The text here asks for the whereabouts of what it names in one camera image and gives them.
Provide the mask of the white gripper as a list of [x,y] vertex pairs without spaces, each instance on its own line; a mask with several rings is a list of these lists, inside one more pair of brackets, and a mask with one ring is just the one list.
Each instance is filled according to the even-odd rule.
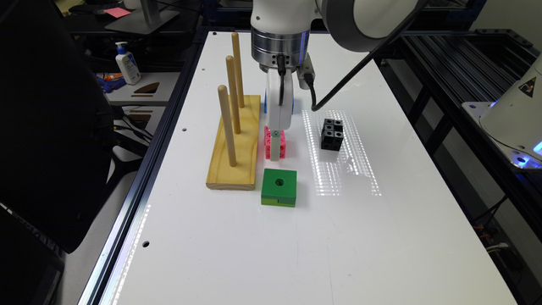
[[266,105],[267,127],[270,131],[270,160],[279,161],[281,131],[290,128],[294,100],[292,70],[287,69],[284,79],[277,69],[267,73]]

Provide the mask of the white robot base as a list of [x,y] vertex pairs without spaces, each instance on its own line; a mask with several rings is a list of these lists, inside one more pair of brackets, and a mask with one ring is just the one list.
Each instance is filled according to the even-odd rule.
[[541,169],[541,59],[494,102],[462,108],[515,167]]

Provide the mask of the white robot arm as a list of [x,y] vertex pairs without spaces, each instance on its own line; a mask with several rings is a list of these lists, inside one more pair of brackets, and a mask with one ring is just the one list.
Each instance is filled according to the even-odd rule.
[[279,160],[281,132],[290,128],[293,76],[308,61],[311,24],[324,22],[331,37],[368,61],[416,18],[423,0],[262,0],[251,16],[252,57],[267,74],[265,102],[270,159]]

